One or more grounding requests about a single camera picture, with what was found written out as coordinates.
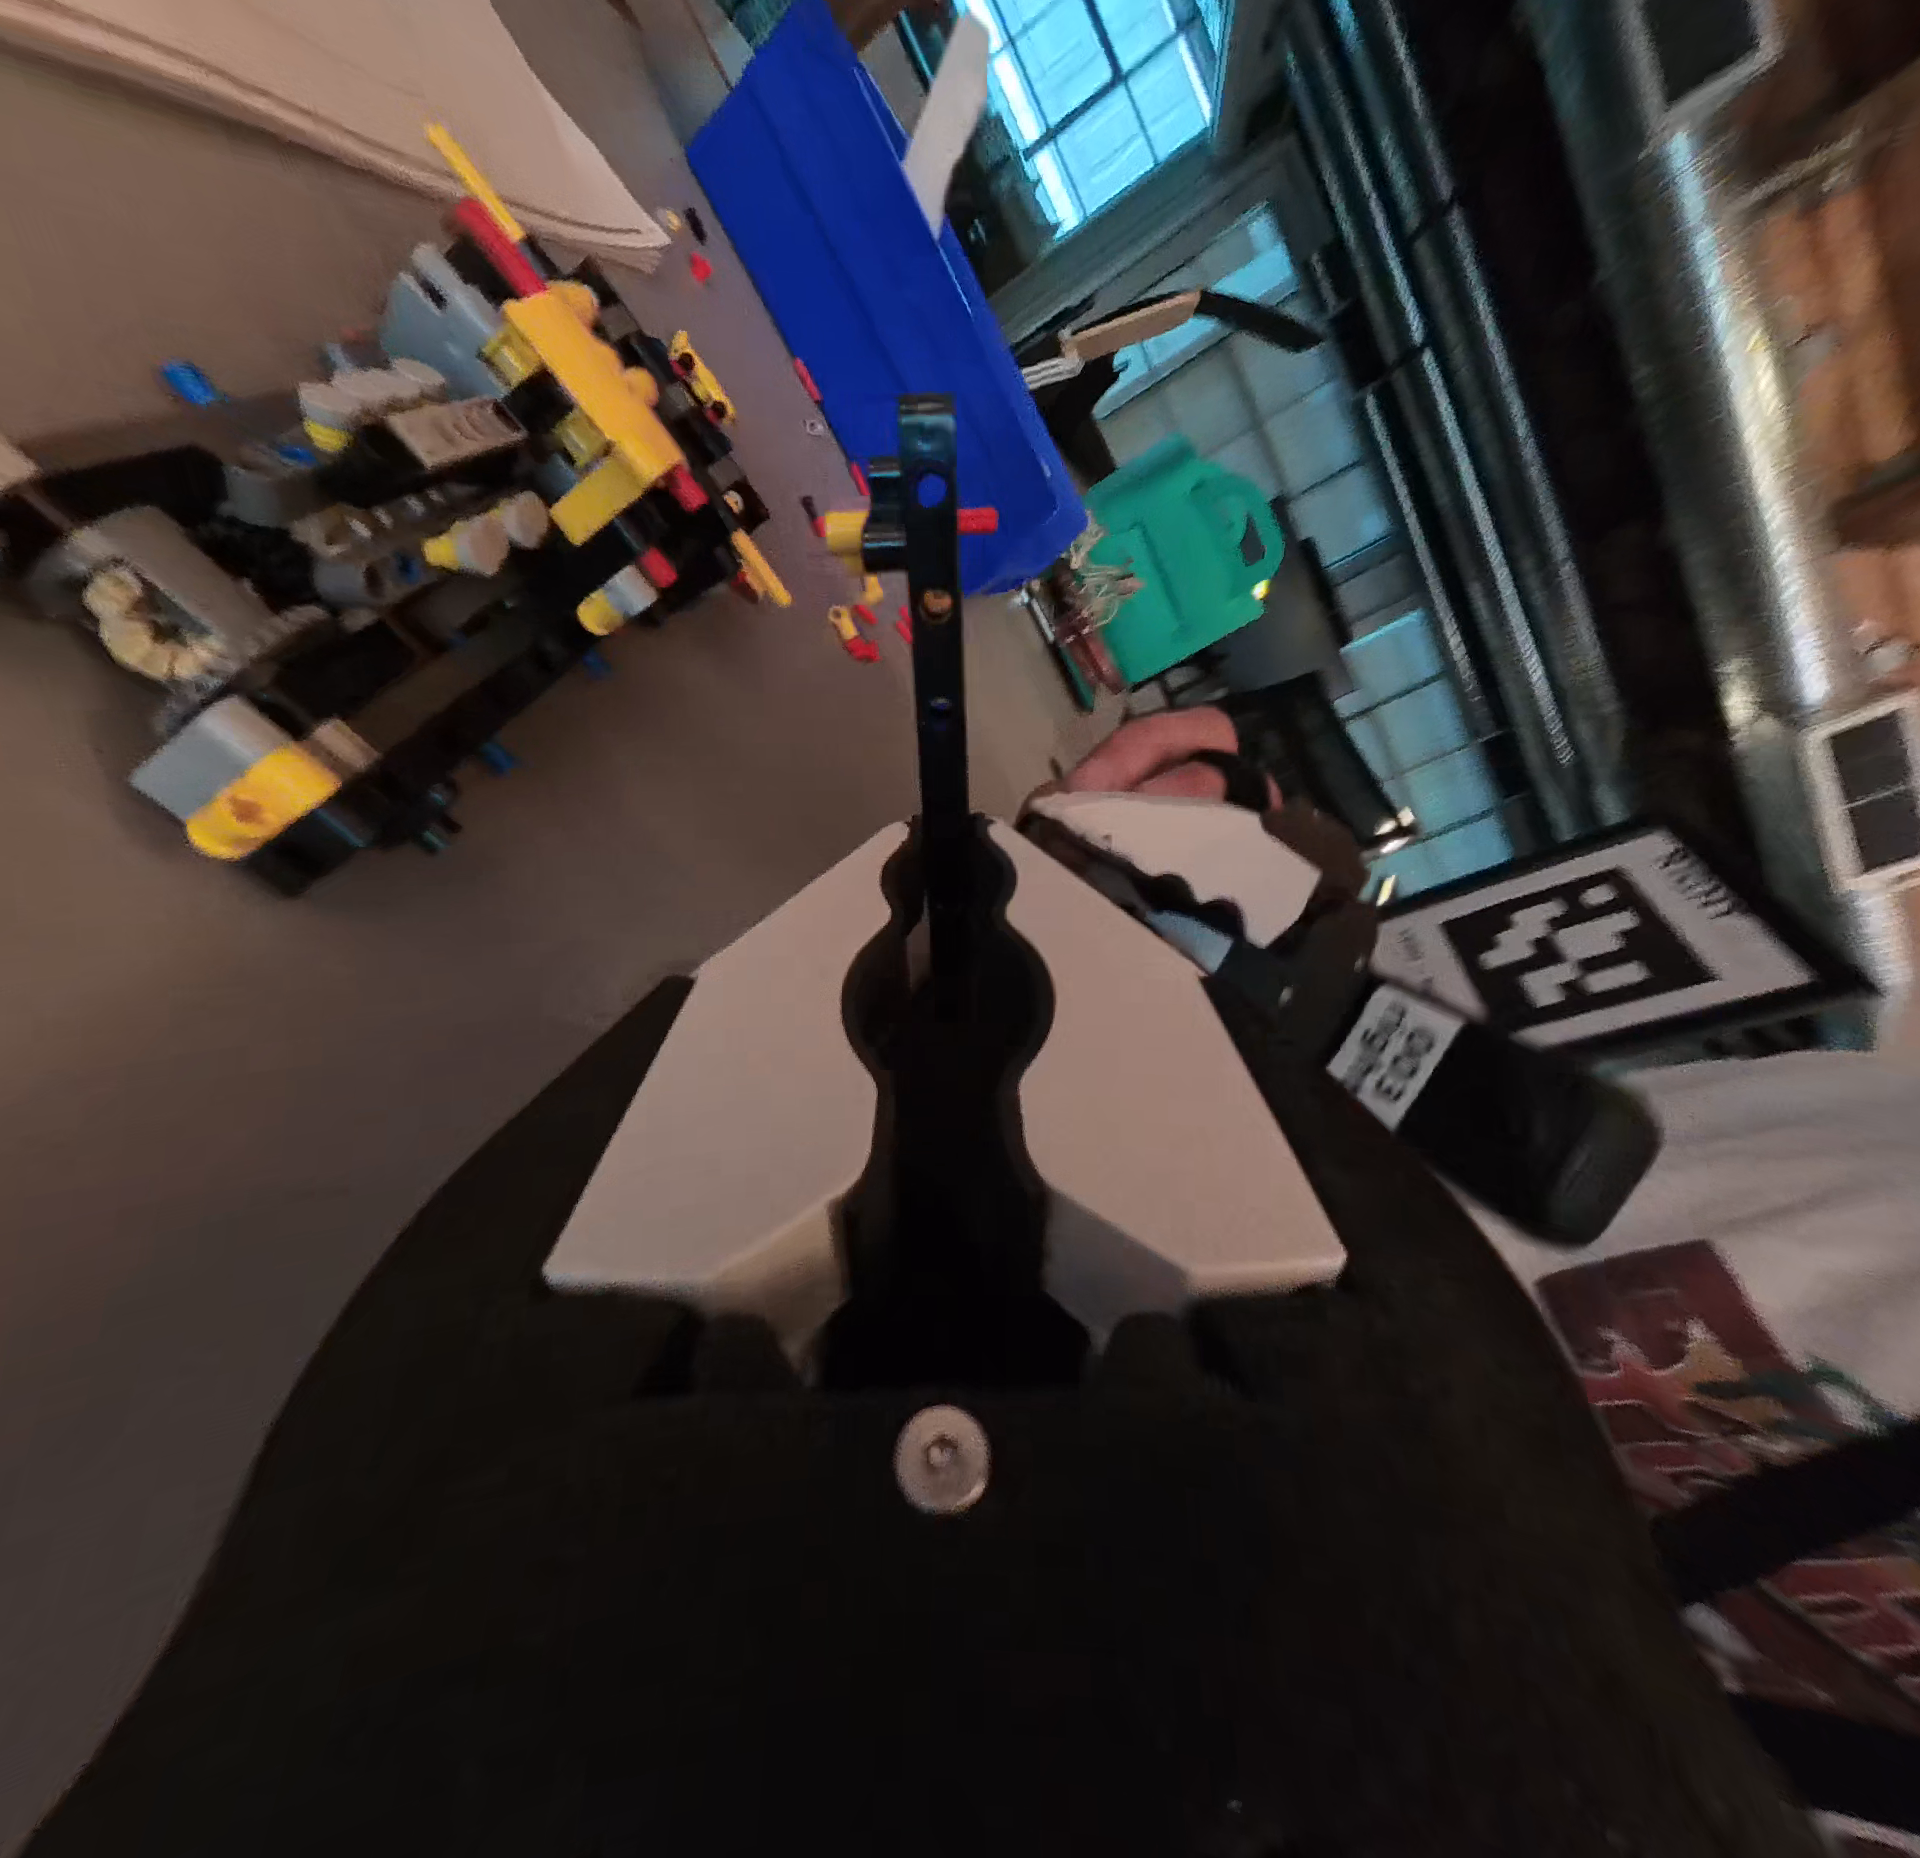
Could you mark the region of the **black toy brick frame assembly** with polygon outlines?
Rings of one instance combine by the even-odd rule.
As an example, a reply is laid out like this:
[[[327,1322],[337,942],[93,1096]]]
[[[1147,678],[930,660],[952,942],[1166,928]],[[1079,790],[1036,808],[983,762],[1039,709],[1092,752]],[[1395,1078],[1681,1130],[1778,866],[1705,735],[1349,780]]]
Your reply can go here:
[[[986,893],[983,817],[970,795],[965,660],[965,514],[949,395],[902,395],[897,451],[868,474],[863,510],[824,510],[824,549],[868,576],[902,574],[918,746],[918,865],[926,972],[955,1008],[973,977]]]

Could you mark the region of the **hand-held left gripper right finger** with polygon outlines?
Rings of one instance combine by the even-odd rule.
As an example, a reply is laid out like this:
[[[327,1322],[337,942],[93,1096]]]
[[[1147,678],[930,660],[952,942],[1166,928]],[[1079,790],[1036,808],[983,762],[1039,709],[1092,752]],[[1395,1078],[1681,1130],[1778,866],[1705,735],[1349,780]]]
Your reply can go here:
[[[1053,988],[1017,1086],[1043,1180],[1043,1290],[1098,1341],[1128,1316],[1334,1282],[1348,1249],[1201,971],[1009,822],[1006,925]]]

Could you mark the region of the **open instruction booklet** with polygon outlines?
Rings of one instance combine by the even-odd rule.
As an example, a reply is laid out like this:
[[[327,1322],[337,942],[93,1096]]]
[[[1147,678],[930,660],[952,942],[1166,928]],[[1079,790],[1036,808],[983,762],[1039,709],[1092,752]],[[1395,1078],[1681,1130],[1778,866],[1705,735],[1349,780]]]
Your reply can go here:
[[[653,270],[670,234],[541,84],[490,0],[3,0],[8,47]]]

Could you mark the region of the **toy car chassis assembly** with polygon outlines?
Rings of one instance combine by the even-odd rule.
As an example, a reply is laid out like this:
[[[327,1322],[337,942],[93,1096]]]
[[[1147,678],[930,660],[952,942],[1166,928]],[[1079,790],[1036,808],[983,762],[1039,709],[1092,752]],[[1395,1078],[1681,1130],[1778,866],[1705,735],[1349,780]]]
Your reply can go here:
[[[617,633],[727,591],[791,605],[691,339],[475,178],[315,377],[179,416],[5,474],[5,605],[138,681],[158,738],[128,787],[286,896],[448,846],[461,772],[502,772],[507,728]]]

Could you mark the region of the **light wooden board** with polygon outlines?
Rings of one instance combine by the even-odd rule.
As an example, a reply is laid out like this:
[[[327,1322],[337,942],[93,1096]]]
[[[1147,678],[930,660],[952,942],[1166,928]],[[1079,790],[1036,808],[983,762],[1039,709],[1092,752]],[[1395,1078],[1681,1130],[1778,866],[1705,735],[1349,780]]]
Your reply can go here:
[[[1250,333],[1285,354],[1310,354],[1324,342],[1324,333],[1314,324],[1247,297],[1213,289],[1163,291],[1132,301],[1101,320],[1059,332],[1049,354],[1022,367],[1022,383],[1029,388],[1068,383],[1095,360],[1175,333],[1195,320]]]

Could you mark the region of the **blue plastic bin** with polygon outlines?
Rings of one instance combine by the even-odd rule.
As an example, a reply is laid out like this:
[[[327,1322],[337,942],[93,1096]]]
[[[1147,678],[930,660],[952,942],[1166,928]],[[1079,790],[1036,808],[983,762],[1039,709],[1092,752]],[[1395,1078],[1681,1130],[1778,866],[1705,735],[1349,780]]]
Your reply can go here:
[[[1087,504],[959,238],[926,226],[905,154],[906,131],[824,0],[787,5],[688,146],[854,462],[897,448],[902,395],[953,402],[957,500],[997,514],[996,532],[963,540],[963,584],[1014,593],[1068,550]]]

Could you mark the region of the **person's right hand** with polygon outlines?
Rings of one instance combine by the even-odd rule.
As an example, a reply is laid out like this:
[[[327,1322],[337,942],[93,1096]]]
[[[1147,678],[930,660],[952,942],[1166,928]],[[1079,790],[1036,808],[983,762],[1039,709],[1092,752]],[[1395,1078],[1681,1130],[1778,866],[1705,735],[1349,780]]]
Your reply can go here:
[[[1250,812],[1282,804],[1280,790],[1241,752],[1233,719],[1217,706],[1118,726],[1063,774],[1061,790],[1187,798]]]

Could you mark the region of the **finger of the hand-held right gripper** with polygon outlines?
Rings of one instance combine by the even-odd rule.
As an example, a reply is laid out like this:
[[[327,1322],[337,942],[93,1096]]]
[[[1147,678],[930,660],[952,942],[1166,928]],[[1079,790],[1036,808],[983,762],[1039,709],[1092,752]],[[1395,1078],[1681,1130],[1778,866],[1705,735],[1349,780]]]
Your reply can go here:
[[[1323,873],[1235,803],[1049,791],[1019,833],[1205,975],[1295,931]]]

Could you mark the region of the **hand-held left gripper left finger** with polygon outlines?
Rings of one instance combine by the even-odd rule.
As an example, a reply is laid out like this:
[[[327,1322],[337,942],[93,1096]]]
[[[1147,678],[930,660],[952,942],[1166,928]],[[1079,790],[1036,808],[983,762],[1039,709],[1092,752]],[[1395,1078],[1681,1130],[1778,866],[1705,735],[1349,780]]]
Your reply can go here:
[[[754,1316],[805,1348],[844,1299],[834,1209],[868,1165],[876,1083],[851,1048],[851,962],[892,919],[906,825],[711,955],[541,1263],[559,1294]]]

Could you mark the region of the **teal green bag-shaped container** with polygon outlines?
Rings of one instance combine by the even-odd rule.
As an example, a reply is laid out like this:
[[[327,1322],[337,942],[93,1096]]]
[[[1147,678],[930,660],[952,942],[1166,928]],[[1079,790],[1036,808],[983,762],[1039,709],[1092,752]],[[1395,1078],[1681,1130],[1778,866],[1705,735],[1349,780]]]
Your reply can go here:
[[[1251,625],[1288,549],[1260,487],[1181,433],[1098,480],[1087,512],[1132,580],[1099,633],[1126,687]]]

